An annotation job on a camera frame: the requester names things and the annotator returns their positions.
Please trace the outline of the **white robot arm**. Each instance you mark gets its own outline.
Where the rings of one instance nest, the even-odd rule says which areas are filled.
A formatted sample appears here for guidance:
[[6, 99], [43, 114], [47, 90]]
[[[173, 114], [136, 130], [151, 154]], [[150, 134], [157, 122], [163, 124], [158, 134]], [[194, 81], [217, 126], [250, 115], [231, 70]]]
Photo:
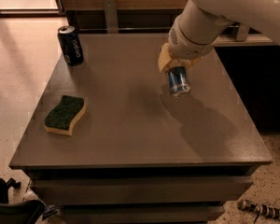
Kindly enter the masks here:
[[188, 0], [161, 47], [158, 67], [190, 67], [207, 55], [221, 33], [239, 22], [280, 46], [280, 0]]

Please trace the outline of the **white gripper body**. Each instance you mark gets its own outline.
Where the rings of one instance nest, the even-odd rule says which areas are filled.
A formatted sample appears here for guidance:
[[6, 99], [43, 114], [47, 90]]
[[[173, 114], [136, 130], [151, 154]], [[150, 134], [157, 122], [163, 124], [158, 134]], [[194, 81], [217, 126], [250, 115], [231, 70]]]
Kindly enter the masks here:
[[221, 32], [217, 17], [178, 16], [170, 29], [169, 50], [179, 59], [194, 60], [209, 53]]

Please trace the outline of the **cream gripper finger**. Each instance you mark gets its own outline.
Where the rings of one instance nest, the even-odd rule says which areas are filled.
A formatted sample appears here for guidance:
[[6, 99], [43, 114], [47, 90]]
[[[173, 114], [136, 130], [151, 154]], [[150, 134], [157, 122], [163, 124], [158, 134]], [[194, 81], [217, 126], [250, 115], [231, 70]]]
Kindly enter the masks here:
[[161, 51], [158, 59], [158, 67], [160, 72], [167, 73], [170, 69], [179, 66], [188, 69], [190, 67], [190, 61], [183, 60], [174, 56], [174, 54], [170, 51], [169, 44], [164, 43], [161, 47]]
[[199, 63], [202, 59], [203, 59], [203, 57], [195, 58], [195, 59], [193, 59], [193, 60], [186, 60], [185, 66], [186, 66], [187, 68], [193, 67], [193, 66], [195, 66], [197, 63]]

